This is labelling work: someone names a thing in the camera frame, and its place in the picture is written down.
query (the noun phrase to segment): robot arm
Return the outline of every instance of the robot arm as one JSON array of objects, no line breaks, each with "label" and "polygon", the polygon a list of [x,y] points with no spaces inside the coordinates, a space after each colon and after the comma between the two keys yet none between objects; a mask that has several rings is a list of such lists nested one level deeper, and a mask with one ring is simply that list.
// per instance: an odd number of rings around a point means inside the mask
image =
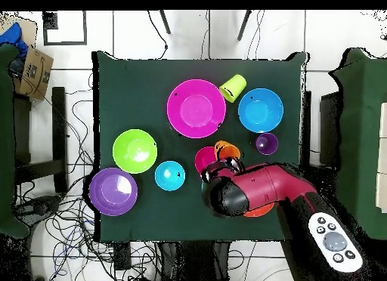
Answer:
[{"label": "robot arm", "polygon": [[208,177],[203,179],[203,200],[214,213],[232,217],[280,202],[293,242],[304,255],[303,265],[317,266],[319,279],[369,279],[360,246],[310,182],[283,165],[254,165],[241,171],[228,164],[217,165],[214,175],[214,167],[208,167],[208,174],[202,175]]}]

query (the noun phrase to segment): light blue bowl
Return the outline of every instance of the light blue bowl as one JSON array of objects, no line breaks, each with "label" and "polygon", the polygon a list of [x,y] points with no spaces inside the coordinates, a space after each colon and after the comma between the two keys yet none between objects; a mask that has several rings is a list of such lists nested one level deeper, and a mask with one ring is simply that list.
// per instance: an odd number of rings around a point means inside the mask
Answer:
[{"label": "light blue bowl", "polygon": [[180,163],[165,161],[159,164],[154,172],[157,185],[165,191],[175,191],[185,180],[185,171]]},{"label": "light blue bowl", "polygon": [[238,116],[242,125],[256,133],[276,128],[283,116],[283,104],[273,91],[258,88],[247,92],[239,102]]}]

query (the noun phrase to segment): purple plate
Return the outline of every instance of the purple plate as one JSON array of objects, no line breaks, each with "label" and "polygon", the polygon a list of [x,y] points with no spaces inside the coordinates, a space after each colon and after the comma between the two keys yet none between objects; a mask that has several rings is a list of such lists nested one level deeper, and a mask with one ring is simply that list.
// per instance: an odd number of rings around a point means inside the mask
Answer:
[{"label": "purple plate", "polygon": [[118,168],[99,171],[88,188],[91,203],[104,215],[123,215],[137,200],[135,179]]}]

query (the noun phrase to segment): tiled floor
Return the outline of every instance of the tiled floor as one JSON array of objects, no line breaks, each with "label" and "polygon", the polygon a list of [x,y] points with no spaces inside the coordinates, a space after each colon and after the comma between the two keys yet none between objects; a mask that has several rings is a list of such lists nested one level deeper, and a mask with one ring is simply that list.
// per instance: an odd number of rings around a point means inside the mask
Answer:
[{"label": "tiled floor", "polygon": [[[335,69],[346,48],[366,48],[372,55],[381,57],[387,53],[387,41],[380,39],[387,34],[387,14],[382,11],[265,11],[261,31],[257,32],[249,50],[252,37],[257,30],[257,20],[264,11],[253,11],[246,25],[242,41],[237,41],[243,10],[211,11],[211,58],[249,58],[282,60],[296,51],[307,51],[311,59],[307,65],[307,89],[312,91],[311,121],[311,162],[318,164],[320,151],[319,103],[321,95],[336,91],[337,85],[328,75]],[[118,58],[149,59],[158,58],[164,51],[164,44],[150,24],[146,11],[87,11],[87,45],[48,45],[44,46],[42,12],[20,12],[21,17],[37,22],[38,33],[36,47],[54,58],[53,70],[46,97],[51,99],[53,86],[64,86],[67,94],[68,121],[84,138],[84,149],[91,158],[93,154],[92,135],[92,92],[88,91],[91,75],[91,52],[106,51]],[[166,59],[200,59],[203,36],[208,28],[206,11],[166,11],[172,34],[167,35],[157,11],[151,12],[153,22],[160,34],[167,41],[169,49]],[[48,40],[82,41],[82,14],[58,12],[58,30],[48,31]],[[203,58],[208,57],[208,33],[203,43]],[[86,127],[72,114],[85,122]],[[67,140],[70,183],[88,174],[91,166],[73,166],[79,155],[79,143],[71,130]],[[51,107],[46,101],[33,101],[31,111],[30,152],[32,161],[45,161],[52,158],[51,152]],[[23,184],[22,192],[30,184]],[[70,192],[71,196],[82,193],[82,182]],[[32,198],[44,194],[54,194],[52,177],[38,179],[36,188],[29,193]],[[63,205],[63,210],[70,204]],[[69,227],[69,221],[61,221],[62,227]],[[49,279],[55,271],[54,257],[57,264],[63,257],[63,248],[57,245],[58,239],[64,237],[57,230],[56,222],[42,222],[33,236],[32,266],[35,275]],[[71,228],[65,232],[69,236]],[[141,243],[132,244],[134,250],[142,247]],[[143,250],[135,252],[140,262]],[[99,261],[76,258],[77,252],[71,253],[73,259],[63,266],[64,270],[54,281],[113,281],[104,271]],[[231,281],[293,281],[288,270],[283,250],[278,242],[233,242],[229,254],[229,275]],[[147,264],[146,276],[153,279],[155,270]],[[125,279],[138,272],[130,270]],[[123,271],[117,272],[122,279]]]}]

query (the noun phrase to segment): yellow cup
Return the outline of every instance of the yellow cup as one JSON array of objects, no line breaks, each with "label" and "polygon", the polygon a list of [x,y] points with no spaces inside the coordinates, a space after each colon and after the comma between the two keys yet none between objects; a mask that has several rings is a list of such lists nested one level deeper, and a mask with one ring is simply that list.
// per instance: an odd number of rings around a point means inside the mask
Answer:
[{"label": "yellow cup", "polygon": [[227,101],[233,103],[246,87],[246,85],[247,82],[245,78],[243,78],[240,74],[236,74],[226,83],[221,85],[219,91]]},{"label": "yellow cup", "polygon": [[233,144],[220,140],[215,144],[215,156],[217,160],[226,159],[229,156],[240,159],[240,151]]}]

